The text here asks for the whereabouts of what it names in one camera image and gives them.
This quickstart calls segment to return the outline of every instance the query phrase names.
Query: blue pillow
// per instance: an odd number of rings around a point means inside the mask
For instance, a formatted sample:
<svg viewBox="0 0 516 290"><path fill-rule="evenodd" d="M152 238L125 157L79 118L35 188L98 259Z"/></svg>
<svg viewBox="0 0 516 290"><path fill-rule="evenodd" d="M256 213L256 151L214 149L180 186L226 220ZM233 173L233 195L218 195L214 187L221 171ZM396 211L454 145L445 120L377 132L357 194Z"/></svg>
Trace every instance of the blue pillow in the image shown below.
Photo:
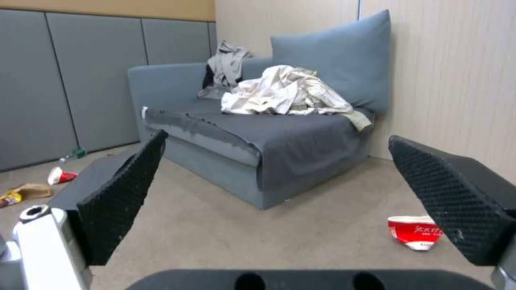
<svg viewBox="0 0 516 290"><path fill-rule="evenodd" d="M353 107L387 110L391 79L388 10L326 31L270 40L274 65L317 71Z"/></svg>

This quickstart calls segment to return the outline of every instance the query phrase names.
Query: red and white cup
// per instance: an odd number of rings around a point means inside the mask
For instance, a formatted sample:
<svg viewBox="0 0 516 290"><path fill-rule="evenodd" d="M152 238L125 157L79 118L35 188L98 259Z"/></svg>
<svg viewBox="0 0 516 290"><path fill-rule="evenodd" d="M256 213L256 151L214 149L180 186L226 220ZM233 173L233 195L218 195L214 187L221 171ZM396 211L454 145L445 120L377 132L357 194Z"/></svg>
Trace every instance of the red and white cup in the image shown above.
<svg viewBox="0 0 516 290"><path fill-rule="evenodd" d="M68 182L70 180L74 180L77 177L76 172L71 171L63 171L61 167L54 167L49 174L49 178L47 179L49 185L56 185L59 183Z"/></svg>
<svg viewBox="0 0 516 290"><path fill-rule="evenodd" d="M428 251L443 232L429 216L395 216L388 218L391 234L414 251Z"/></svg>

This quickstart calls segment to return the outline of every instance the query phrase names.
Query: textured gripper pad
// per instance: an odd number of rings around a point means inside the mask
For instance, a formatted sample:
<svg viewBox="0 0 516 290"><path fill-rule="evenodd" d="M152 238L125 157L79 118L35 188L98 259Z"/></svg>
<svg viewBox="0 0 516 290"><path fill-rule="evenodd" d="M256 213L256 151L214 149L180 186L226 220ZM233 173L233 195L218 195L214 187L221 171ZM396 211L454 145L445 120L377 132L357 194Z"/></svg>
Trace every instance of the textured gripper pad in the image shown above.
<svg viewBox="0 0 516 290"><path fill-rule="evenodd" d="M502 186L514 194L514 187L474 159L398 136L390 137L389 150L428 214L468 261L496 265L515 232L516 220L481 188Z"/></svg>
<svg viewBox="0 0 516 290"><path fill-rule="evenodd" d="M163 155L167 136L163 130L155 132L112 179L77 203L86 241L84 256L89 265L105 265L131 229Z"/></svg>

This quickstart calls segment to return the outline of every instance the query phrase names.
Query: plastic bottle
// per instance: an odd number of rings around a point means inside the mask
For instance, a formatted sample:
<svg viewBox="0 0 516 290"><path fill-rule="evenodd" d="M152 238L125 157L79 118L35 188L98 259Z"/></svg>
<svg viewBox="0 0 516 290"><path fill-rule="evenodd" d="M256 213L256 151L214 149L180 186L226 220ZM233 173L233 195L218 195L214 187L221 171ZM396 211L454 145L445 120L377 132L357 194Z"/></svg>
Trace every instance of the plastic bottle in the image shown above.
<svg viewBox="0 0 516 290"><path fill-rule="evenodd" d="M65 157L61 157L59 159L59 163L64 164L70 160L79 159L86 155L86 151L82 148L75 149L74 151L70 152L70 154L66 155Z"/></svg>

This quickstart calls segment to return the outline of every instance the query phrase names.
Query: beige carpet floor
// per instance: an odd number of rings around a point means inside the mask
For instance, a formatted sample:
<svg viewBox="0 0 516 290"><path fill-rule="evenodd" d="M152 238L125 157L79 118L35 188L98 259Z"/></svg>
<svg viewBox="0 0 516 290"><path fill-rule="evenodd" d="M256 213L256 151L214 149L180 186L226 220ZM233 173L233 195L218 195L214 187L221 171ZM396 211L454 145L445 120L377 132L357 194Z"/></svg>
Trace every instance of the beige carpet floor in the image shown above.
<svg viewBox="0 0 516 290"><path fill-rule="evenodd" d="M93 153L64 169L81 171L121 150ZM0 173L0 191L44 183L55 165ZM0 233L10 237L19 213L45 201L0 208ZM469 264L445 237L420 253L390 236L388 216L423 213L394 165L375 158L267 211L163 159L133 228L105 267L92 267L91 288L123 289L173 268L434 268L490 283L492 269Z"/></svg>

